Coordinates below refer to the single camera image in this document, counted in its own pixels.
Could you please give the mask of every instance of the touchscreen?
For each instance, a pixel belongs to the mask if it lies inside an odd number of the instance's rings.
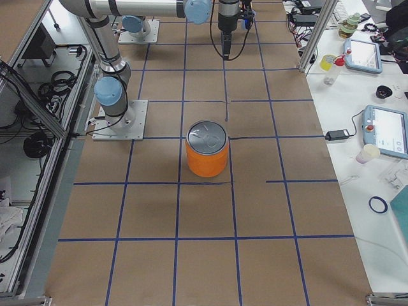
[[[376,145],[380,149],[407,153],[404,116],[386,110],[374,109]]]
[[[354,65],[378,68],[377,49],[371,43],[351,40],[351,61]]]

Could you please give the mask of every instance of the orange can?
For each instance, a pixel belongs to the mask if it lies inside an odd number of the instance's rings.
[[[228,136],[218,123],[204,120],[194,123],[187,133],[186,151],[190,170],[199,177],[214,177],[227,165]]]

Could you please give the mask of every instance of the white table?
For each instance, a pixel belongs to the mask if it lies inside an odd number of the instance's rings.
[[[348,13],[367,12],[361,1],[343,0],[343,4]],[[369,41],[369,36],[356,32],[353,38]],[[399,85],[403,91],[408,91],[408,76],[402,74],[397,64],[383,63],[383,73],[380,75],[344,68],[331,87],[325,85],[320,60],[324,54],[341,54],[342,46],[343,40],[338,37],[337,31],[326,30],[318,45],[317,61],[307,76],[323,131],[347,128],[353,133],[351,117],[367,105],[408,112],[408,99],[404,95],[396,98],[394,94],[385,101],[375,96],[379,85],[391,88]],[[367,164],[358,163],[355,156],[363,146],[361,116],[355,121],[358,134],[343,142],[328,142],[328,149],[372,291],[406,293],[408,247],[395,216],[390,210],[380,215],[368,207],[368,200],[372,196],[380,196],[390,203],[397,195],[398,190],[385,182],[382,174],[399,159],[382,155]]]

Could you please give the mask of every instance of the robotic arm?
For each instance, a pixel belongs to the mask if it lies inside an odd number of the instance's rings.
[[[60,2],[68,11],[79,17],[89,44],[99,59],[104,77],[95,84],[95,96],[105,111],[106,126],[119,134],[131,128],[136,114],[129,105],[126,94],[131,69],[120,56],[108,16],[132,15],[141,21],[145,16],[187,17],[195,24],[202,24],[208,19],[211,10],[210,0],[60,0]],[[251,28],[253,20],[251,0],[219,0],[218,18],[222,57],[228,60],[232,32],[237,28],[238,19],[245,20],[247,30]],[[121,139],[132,138],[131,135],[123,136]]]
[[[232,32],[237,29],[238,19],[244,20],[249,31],[254,20],[251,0],[219,0],[218,28],[221,30],[222,59],[228,61],[231,53]]]

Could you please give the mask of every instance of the can lid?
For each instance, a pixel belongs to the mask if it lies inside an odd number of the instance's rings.
[[[222,150],[227,134],[222,126],[212,121],[200,121],[190,128],[187,141],[191,148],[204,155],[211,155]]]

